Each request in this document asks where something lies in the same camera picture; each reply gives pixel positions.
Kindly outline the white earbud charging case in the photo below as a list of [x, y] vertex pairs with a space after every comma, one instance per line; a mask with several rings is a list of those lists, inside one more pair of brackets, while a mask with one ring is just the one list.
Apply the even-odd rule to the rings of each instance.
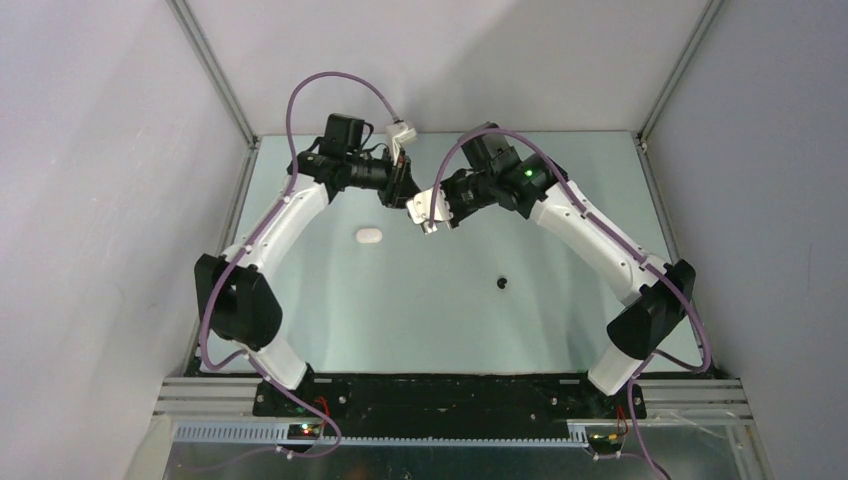
[[383, 232], [379, 228], [374, 227], [362, 228], [355, 233], [356, 241], [365, 245], [380, 243], [383, 238]]

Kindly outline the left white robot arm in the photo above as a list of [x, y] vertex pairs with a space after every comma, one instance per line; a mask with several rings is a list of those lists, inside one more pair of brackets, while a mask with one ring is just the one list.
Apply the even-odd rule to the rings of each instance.
[[374, 191], [387, 208], [404, 207], [419, 191], [405, 151], [415, 129], [404, 121], [388, 125], [380, 156], [365, 145], [372, 131], [361, 118], [330, 115], [323, 135], [287, 167], [283, 190], [257, 224], [194, 267], [200, 341], [215, 334], [236, 345], [267, 382], [281, 385], [277, 402], [292, 416], [312, 411], [316, 390], [303, 381], [309, 364], [281, 330], [283, 310], [270, 279], [309, 223], [344, 190]]

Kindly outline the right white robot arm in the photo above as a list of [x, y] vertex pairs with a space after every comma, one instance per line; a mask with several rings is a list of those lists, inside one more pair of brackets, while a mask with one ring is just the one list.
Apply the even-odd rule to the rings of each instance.
[[694, 267], [674, 264], [638, 245], [596, 207], [536, 142], [484, 123], [460, 136], [441, 160], [430, 188], [409, 203], [426, 233], [458, 226], [464, 214], [491, 205], [563, 241], [609, 286], [622, 304], [607, 324], [607, 345], [587, 370], [585, 411], [606, 418], [629, 387], [661, 355], [663, 341], [684, 320], [703, 336], [693, 305]]

